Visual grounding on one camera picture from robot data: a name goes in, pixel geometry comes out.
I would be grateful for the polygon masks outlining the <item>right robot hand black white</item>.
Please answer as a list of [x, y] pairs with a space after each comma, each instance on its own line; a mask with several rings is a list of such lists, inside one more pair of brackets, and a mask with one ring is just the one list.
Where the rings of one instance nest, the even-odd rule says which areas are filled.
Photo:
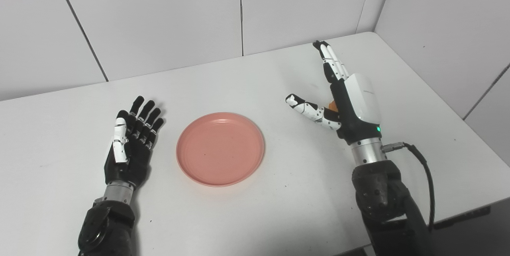
[[328, 42], [315, 41], [313, 46], [323, 60], [336, 110], [319, 107], [295, 94], [289, 94], [285, 102], [311, 121], [336, 131], [348, 145], [381, 138], [381, 113], [370, 79], [360, 73], [349, 74]]

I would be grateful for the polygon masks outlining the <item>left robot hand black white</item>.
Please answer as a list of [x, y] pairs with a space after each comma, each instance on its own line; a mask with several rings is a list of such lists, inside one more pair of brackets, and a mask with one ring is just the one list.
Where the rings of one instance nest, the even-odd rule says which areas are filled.
[[114, 138], [104, 164], [106, 185], [120, 181], [137, 189], [146, 181], [152, 151], [163, 124], [161, 109], [153, 100], [146, 101], [141, 95], [129, 111], [118, 112]]

